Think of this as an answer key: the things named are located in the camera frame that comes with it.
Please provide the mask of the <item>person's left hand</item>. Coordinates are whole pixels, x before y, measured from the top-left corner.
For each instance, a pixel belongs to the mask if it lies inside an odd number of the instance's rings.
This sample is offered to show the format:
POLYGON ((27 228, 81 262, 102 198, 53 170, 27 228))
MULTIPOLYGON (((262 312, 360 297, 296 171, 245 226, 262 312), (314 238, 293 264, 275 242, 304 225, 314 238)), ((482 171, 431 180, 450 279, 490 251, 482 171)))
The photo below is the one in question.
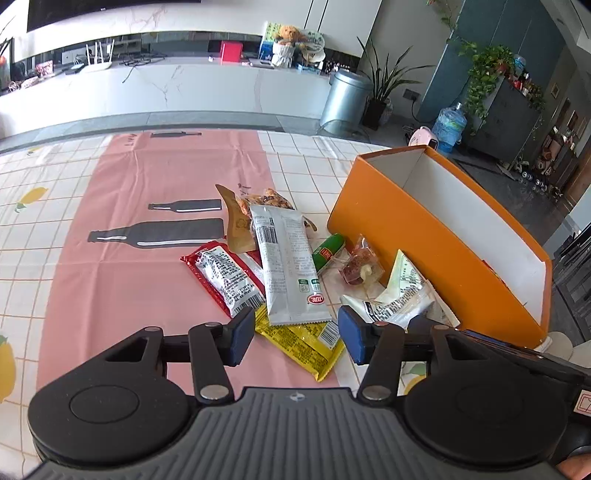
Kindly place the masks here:
POLYGON ((572 456, 561 462, 557 469, 569 480, 585 480, 591 476, 591 454, 572 456))

